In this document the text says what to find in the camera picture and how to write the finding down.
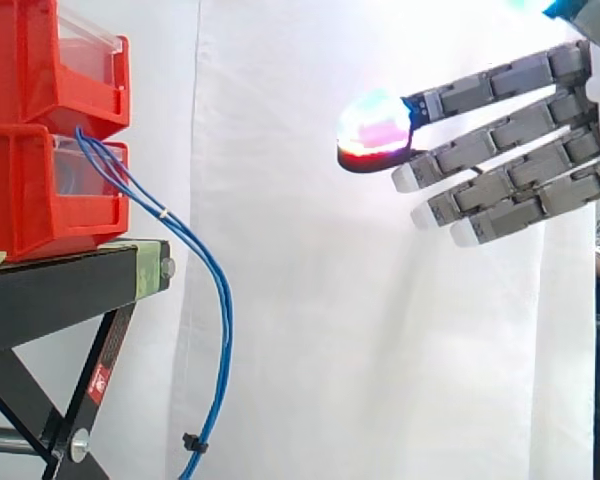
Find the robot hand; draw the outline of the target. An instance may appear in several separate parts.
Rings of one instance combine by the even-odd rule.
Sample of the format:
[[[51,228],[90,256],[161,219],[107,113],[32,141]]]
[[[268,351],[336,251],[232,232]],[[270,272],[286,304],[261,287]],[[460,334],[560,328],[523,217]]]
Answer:
[[[339,165],[390,170],[401,193],[469,172],[411,214],[463,247],[600,200],[600,1],[546,1],[543,12],[579,39],[407,97],[369,95],[342,114]],[[545,87],[553,93],[436,148],[412,145],[422,127]]]

